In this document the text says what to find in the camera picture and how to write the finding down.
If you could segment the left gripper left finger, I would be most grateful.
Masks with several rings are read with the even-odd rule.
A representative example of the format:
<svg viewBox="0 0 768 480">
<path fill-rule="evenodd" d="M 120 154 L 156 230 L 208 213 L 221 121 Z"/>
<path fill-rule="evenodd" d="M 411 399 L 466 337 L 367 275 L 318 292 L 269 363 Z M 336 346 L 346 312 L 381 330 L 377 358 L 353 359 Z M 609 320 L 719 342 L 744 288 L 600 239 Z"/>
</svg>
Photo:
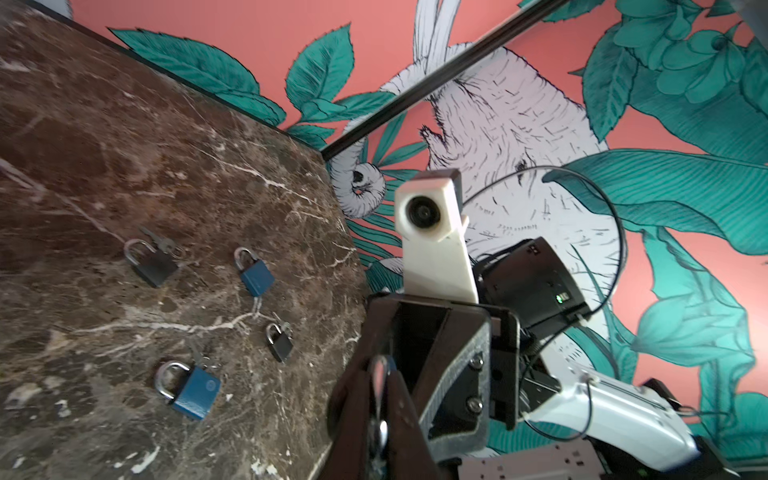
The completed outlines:
<svg viewBox="0 0 768 480">
<path fill-rule="evenodd" d="M 318 479 L 368 478 L 371 418 L 370 375 L 367 372 L 358 372 L 351 380 L 333 445 Z"/>
</svg>

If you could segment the dark padlock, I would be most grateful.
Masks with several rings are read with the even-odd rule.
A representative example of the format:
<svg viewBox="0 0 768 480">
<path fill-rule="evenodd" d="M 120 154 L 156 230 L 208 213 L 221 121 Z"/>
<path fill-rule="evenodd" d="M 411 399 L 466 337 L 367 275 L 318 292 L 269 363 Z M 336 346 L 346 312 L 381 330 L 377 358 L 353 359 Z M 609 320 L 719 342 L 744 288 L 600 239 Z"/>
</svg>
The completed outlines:
<svg viewBox="0 0 768 480">
<path fill-rule="evenodd" d="M 275 359 L 285 363 L 293 350 L 293 342 L 286 330 L 277 323 L 269 323 L 265 328 L 267 345 Z"/>
<path fill-rule="evenodd" d="M 147 227 L 140 226 L 139 230 L 149 241 L 140 238 L 127 240 L 123 246 L 124 257 L 141 279 L 153 288 L 160 288 L 180 268 L 174 257 L 177 245 Z"/>
</svg>

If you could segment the blue padlock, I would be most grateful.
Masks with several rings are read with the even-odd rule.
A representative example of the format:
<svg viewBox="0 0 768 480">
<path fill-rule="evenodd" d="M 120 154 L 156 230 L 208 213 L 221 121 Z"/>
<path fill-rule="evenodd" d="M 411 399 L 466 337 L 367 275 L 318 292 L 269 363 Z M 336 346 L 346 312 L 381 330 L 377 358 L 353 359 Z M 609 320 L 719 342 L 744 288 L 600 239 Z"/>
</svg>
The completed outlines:
<svg viewBox="0 0 768 480">
<path fill-rule="evenodd" d="M 263 296 L 274 284 L 275 277 L 267 265 L 250 249 L 235 249 L 234 264 L 246 290 L 255 298 Z"/>
<path fill-rule="evenodd" d="M 221 381 L 203 367 L 171 360 L 156 370 L 154 388 L 175 411 L 202 421 L 217 399 Z"/>
</svg>

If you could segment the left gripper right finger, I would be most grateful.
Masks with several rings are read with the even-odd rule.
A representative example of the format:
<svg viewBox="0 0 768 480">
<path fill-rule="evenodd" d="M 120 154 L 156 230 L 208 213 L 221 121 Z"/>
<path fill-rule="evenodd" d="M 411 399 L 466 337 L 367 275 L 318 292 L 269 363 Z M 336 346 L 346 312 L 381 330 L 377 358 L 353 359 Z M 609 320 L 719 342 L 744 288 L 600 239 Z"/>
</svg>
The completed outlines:
<svg viewBox="0 0 768 480">
<path fill-rule="evenodd" d="M 440 478 L 405 381 L 399 371 L 386 383 L 387 478 L 427 480 Z"/>
</svg>

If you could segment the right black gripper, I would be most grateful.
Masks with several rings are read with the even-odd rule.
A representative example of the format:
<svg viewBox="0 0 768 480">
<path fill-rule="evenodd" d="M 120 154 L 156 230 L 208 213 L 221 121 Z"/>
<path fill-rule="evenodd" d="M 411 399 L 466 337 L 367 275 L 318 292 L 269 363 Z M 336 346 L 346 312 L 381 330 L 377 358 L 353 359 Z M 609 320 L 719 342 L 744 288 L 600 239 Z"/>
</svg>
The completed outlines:
<svg viewBox="0 0 768 480">
<path fill-rule="evenodd" d="M 331 438 L 352 378 L 389 355 L 402 374 L 434 461 L 483 448 L 489 417 L 518 423 L 520 327 L 505 308 L 379 293 L 367 300 L 360 337 L 327 406 Z"/>
</svg>

